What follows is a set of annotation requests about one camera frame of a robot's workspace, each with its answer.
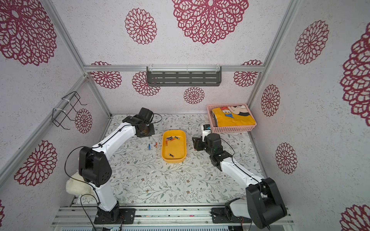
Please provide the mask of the yellow plastic storage box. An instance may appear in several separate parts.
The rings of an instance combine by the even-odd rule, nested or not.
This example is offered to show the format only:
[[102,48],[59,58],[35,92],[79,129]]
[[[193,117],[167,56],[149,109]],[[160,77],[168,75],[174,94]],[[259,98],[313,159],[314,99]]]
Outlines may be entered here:
[[[166,138],[170,136],[176,136],[180,139],[177,140],[174,138],[172,141],[166,141]],[[166,163],[182,163],[187,156],[186,133],[182,130],[169,130],[164,132],[162,137],[161,156]]]

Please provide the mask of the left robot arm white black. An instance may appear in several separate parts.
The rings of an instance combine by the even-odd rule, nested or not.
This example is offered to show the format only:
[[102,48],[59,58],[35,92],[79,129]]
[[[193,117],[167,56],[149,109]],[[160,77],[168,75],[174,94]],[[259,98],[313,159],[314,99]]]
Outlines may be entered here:
[[79,153],[79,175],[92,187],[97,196],[95,224],[117,224],[122,221],[121,209],[111,184],[112,168],[109,160],[131,137],[145,138],[155,134],[154,113],[141,108],[134,116],[127,116],[107,137],[92,147],[83,147]]

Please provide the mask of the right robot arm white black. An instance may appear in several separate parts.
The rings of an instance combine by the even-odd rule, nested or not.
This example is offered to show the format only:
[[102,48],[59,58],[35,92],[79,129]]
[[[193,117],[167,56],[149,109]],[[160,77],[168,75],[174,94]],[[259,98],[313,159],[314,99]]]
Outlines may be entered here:
[[203,138],[193,137],[197,151],[205,151],[214,167],[230,176],[245,188],[245,199],[233,199],[225,204],[225,217],[246,218],[259,229],[287,216],[288,212],[276,182],[271,178],[259,177],[241,166],[223,146],[223,139],[217,133]]

